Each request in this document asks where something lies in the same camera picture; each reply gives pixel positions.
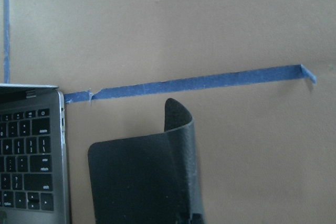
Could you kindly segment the grey laptop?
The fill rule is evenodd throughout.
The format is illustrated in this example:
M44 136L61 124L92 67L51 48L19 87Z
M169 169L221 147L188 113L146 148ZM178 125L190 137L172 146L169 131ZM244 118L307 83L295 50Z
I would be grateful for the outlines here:
M1 223L70 223L64 96L1 84Z

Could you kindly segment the black mouse pad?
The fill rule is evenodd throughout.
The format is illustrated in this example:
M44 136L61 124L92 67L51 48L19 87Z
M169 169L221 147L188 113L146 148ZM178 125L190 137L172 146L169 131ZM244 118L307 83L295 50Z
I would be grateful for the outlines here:
M159 134L88 150L96 223L205 223L194 120L169 98Z

